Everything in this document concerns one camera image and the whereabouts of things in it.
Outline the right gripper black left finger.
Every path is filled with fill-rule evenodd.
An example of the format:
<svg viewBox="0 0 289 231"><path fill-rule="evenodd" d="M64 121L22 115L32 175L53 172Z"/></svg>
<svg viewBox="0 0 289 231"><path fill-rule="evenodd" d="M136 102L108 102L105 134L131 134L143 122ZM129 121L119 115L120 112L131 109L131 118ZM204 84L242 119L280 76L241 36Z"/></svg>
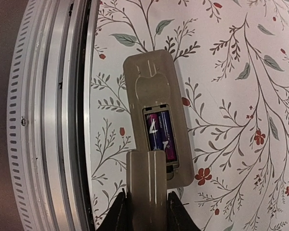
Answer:
<svg viewBox="0 0 289 231"><path fill-rule="evenodd" d="M110 210L97 231L127 231L127 224L126 193L123 189L115 198Z"/></svg>

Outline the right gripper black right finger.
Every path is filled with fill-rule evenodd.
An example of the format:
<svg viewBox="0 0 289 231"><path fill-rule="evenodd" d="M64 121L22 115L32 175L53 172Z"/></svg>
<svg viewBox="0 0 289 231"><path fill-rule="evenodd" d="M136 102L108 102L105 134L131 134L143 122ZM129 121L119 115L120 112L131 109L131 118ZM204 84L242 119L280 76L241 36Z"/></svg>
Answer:
<svg viewBox="0 0 289 231"><path fill-rule="evenodd" d="M200 231L175 192L168 193L168 230Z"/></svg>

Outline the remote battery cover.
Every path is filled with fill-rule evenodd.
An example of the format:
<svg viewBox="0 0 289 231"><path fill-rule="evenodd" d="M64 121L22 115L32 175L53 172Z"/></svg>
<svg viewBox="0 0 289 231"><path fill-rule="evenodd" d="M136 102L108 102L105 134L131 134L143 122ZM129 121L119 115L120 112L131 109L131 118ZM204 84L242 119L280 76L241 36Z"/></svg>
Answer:
<svg viewBox="0 0 289 231"><path fill-rule="evenodd" d="M128 230L165 231L167 175L164 151L131 151L126 157Z"/></svg>

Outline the black AAA battery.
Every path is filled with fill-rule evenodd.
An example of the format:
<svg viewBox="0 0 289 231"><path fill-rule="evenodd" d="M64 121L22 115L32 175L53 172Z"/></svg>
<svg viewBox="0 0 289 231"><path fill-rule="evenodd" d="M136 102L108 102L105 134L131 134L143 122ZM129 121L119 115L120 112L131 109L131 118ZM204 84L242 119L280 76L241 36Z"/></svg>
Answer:
<svg viewBox="0 0 289 231"><path fill-rule="evenodd" d="M175 149L175 142L169 111L159 112L158 119L163 143L163 150L166 153L166 160L167 162L175 162L177 161L177 153Z"/></svg>
<svg viewBox="0 0 289 231"><path fill-rule="evenodd" d="M157 114L146 114L145 121L147 126L150 150L162 150L163 144L161 140Z"/></svg>

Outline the white remote control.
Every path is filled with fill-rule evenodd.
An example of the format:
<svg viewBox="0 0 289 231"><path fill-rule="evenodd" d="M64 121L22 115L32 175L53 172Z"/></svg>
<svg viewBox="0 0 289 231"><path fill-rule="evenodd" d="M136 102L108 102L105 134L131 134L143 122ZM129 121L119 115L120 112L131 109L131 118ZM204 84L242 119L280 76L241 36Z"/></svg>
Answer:
<svg viewBox="0 0 289 231"><path fill-rule="evenodd" d="M157 50L123 63L136 148L164 151L168 189L194 179L187 123L172 55Z"/></svg>

